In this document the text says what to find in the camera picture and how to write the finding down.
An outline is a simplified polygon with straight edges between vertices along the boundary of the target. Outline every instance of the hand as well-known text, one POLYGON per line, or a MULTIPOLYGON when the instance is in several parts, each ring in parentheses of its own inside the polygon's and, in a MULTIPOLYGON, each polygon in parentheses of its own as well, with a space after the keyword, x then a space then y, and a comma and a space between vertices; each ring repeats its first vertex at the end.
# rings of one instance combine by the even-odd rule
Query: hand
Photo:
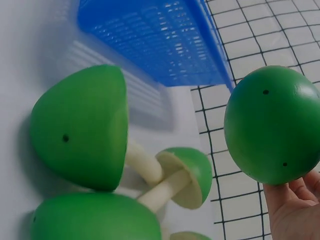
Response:
POLYGON ((263 189, 273 240, 320 240, 320 173, 263 189))

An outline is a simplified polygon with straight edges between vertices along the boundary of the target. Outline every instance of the black grid lines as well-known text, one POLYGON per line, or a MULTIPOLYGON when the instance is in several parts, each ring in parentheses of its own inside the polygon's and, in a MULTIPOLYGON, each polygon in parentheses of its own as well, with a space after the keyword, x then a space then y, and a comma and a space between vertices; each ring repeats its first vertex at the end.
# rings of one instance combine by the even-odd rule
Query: black grid lines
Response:
MULTIPOLYGON (((206 1, 235 84, 254 69, 282 65, 304 74, 320 89, 319 2, 206 1)), ((262 185, 239 170, 225 143, 223 116, 229 91, 224 85, 208 85, 191 89, 191 94, 201 143, 214 169, 215 195, 210 200, 217 215, 216 238, 272 239, 262 185)))

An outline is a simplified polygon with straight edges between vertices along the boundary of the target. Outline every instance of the cut mushroom cap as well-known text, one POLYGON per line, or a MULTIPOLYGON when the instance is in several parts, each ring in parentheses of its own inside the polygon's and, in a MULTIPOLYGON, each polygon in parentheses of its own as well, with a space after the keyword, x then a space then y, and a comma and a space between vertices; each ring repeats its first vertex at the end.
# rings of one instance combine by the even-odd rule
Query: cut mushroom cap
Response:
POLYGON ((211 240, 209 237, 200 233, 183 231, 177 232, 170 236, 170 240, 211 240))
POLYGON ((158 153, 156 158, 163 168, 164 180, 138 201, 154 213, 170 199, 183 208, 201 207, 213 177, 207 156, 191 147, 173 147, 158 153))
POLYGON ((68 76, 41 96, 31 113, 31 143, 49 168, 77 185, 113 191, 125 160, 147 183, 157 184, 163 179, 162 168, 136 144, 127 146, 128 123, 121 69, 93 66, 68 76))
POLYGON ((112 193, 73 193, 44 201, 33 214, 31 240, 162 240, 155 214, 112 193))

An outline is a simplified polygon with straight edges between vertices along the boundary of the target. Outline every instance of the blue plastic basket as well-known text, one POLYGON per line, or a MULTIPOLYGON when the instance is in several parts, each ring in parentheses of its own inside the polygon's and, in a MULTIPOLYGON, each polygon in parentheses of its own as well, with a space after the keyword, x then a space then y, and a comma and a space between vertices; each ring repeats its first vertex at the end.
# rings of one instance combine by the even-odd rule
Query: blue plastic basket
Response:
POLYGON ((233 89, 204 0, 80 0, 77 21, 167 87, 233 89))

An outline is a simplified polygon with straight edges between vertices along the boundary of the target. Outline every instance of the green mushroom cap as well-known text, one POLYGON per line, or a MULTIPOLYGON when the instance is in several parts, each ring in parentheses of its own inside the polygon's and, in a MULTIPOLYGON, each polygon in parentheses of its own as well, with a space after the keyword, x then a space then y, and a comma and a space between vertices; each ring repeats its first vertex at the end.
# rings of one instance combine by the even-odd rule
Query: green mushroom cap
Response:
POLYGON ((234 162, 251 178, 271 185, 298 179, 319 162, 319 91, 287 67, 255 70, 231 94, 224 134, 234 162))
POLYGON ((120 68, 89 67, 50 88, 33 107, 30 136, 56 174, 87 188, 116 189, 128 141, 127 88, 120 68))
POLYGON ((44 201, 33 214, 31 240, 162 240, 157 217, 134 199, 73 193, 44 201))
POLYGON ((170 240, 211 240, 211 238, 192 231, 182 231, 172 234, 170 240))
POLYGON ((188 209, 201 207, 212 185, 213 174, 208 157, 192 147, 172 147, 159 152, 156 158, 167 177, 181 169, 190 174, 191 184, 176 194, 172 200, 188 209))

